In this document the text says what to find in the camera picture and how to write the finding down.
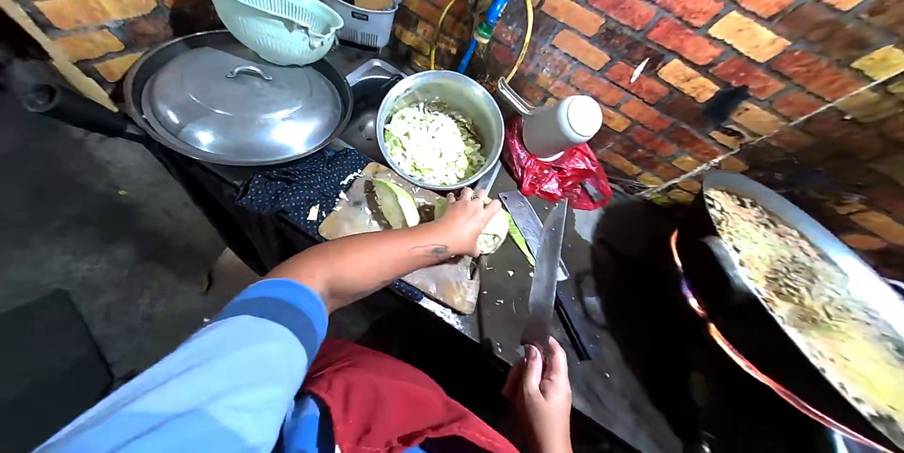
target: hand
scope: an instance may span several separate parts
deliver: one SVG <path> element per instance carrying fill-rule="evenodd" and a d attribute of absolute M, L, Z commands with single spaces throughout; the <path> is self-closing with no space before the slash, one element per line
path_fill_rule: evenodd
<path fill-rule="evenodd" d="M 509 371 L 503 396 L 533 436 L 534 451 L 571 453 L 571 384 L 565 351 L 549 338 L 545 359 L 533 345 Z"/>
<path fill-rule="evenodd" d="M 443 216 L 435 220 L 437 227 L 443 229 L 443 233 L 449 238 L 447 246 L 450 255 L 469 255 L 477 257 L 480 251 L 477 249 L 477 238 L 486 228 L 490 219 L 502 209 L 500 201 L 486 200 L 486 190 L 478 190 L 477 193 L 466 188 L 456 197 L 449 193 L 446 196 L 448 205 Z"/>

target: yellow hose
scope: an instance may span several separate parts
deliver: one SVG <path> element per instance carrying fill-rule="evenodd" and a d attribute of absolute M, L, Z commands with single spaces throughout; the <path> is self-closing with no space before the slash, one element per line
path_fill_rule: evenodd
<path fill-rule="evenodd" d="M 436 43 L 439 42 L 439 32 L 442 31 L 443 20 L 446 19 L 446 13 L 448 13 L 449 9 L 452 8 L 452 5 L 455 4 L 456 0 L 449 0 L 446 3 L 446 7 L 443 8 L 442 13 L 439 14 L 439 21 L 436 23 L 436 32 L 433 34 L 433 43 L 430 44 L 430 69 L 436 69 Z M 514 61 L 514 67 L 512 71 L 509 72 L 508 76 L 505 77 L 505 82 L 512 80 L 516 71 L 518 71 L 518 66 L 521 66 L 522 61 L 525 60 L 525 55 L 527 55 L 527 44 L 531 41 L 531 32 L 533 30 L 533 3 L 531 0 L 525 0 L 525 12 L 527 13 L 527 28 L 525 29 L 525 42 L 521 44 L 521 52 L 518 53 L 518 58 Z"/>

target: red plastic bag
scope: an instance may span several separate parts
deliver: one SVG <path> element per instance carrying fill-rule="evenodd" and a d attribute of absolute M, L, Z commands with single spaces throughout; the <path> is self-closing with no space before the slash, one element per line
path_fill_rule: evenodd
<path fill-rule="evenodd" d="M 536 195 L 550 202 L 568 198 L 569 206 L 576 210 L 595 210 L 612 198 L 612 188 L 605 177 L 593 151 L 586 144 L 574 146 L 558 159 L 543 162 L 527 152 L 522 142 L 524 120 L 514 115 L 505 125 L 503 160 L 518 182 L 521 193 Z M 581 183 L 586 181 L 603 195 L 603 200 L 593 202 Z"/>

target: frying pan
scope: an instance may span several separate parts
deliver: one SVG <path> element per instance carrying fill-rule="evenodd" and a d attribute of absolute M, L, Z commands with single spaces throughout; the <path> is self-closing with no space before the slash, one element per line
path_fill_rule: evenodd
<path fill-rule="evenodd" d="M 848 276 L 837 284 L 844 286 L 838 289 L 842 295 L 857 297 L 890 326 L 888 344 L 901 360 L 904 378 L 904 303 L 872 268 L 816 220 L 750 178 L 715 171 L 703 182 L 703 191 L 707 190 L 752 199 L 835 263 Z M 704 193 L 697 195 L 684 216 L 672 237 L 672 248 L 684 274 L 683 291 L 689 304 L 708 321 L 714 341 L 741 368 L 823 425 L 876 449 L 901 451 L 904 425 L 887 414 L 871 412 L 863 401 L 836 387 L 819 360 L 798 346 L 794 339 L 800 335 L 793 326 L 772 314 L 748 283 L 718 236 Z"/>
<path fill-rule="evenodd" d="M 162 133 L 163 128 L 159 126 L 159 123 L 151 123 L 145 117 L 142 109 L 142 94 L 148 81 L 166 63 L 189 50 L 204 47 L 229 49 L 239 54 L 245 50 L 232 34 L 225 30 L 195 33 L 164 42 L 149 50 L 129 69 L 124 81 L 125 111 L 129 114 L 129 117 L 125 117 L 121 113 L 112 112 L 106 107 L 81 97 L 69 89 L 49 82 L 37 81 L 18 88 L 19 98 L 25 108 L 31 112 L 42 113 L 90 132 L 109 137 L 126 138 L 142 144 L 156 141 L 177 153 L 185 154 L 191 158 L 230 165 L 268 165 L 288 162 L 307 156 L 322 149 L 336 136 L 340 135 L 352 116 L 352 89 L 349 87 L 345 77 L 335 67 L 325 59 L 320 59 L 308 66 L 319 72 L 335 87 L 341 101 L 342 112 L 340 112 L 341 122 L 333 129 L 333 133 L 319 145 L 311 147 L 301 154 L 269 161 L 252 158 L 237 158 L 224 161 L 219 155 L 206 154 L 196 148 L 187 148 L 186 145 L 179 146 L 174 143 L 172 135 Z M 248 54 L 253 56 L 253 52 L 249 49 Z"/>

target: polka dot cloth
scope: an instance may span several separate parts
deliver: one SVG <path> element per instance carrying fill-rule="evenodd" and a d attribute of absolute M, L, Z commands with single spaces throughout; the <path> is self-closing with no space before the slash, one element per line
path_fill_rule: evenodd
<path fill-rule="evenodd" d="M 258 213 L 286 218 L 309 236 L 323 241 L 317 227 L 333 211 L 339 193 L 348 190 L 354 180 L 340 183 L 370 162 L 370 158 L 354 149 L 336 152 L 325 148 L 289 167 L 255 174 L 236 203 Z M 314 205 L 320 205 L 317 219 L 308 220 Z"/>

